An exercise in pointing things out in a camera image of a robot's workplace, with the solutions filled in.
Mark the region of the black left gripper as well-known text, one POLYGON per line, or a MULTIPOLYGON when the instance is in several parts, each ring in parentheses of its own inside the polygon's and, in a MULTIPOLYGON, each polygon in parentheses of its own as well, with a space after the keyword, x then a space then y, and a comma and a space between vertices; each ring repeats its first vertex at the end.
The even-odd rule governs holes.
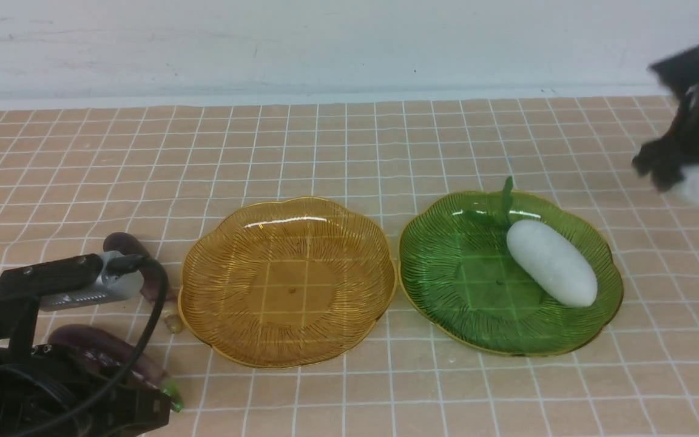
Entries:
POLYGON ((120 366, 91 371, 69 347, 34 345, 41 298, 92 280, 101 260, 84 255, 0 274, 0 436, 137 436, 163 428, 171 399, 131 373, 166 301, 152 314, 120 366))

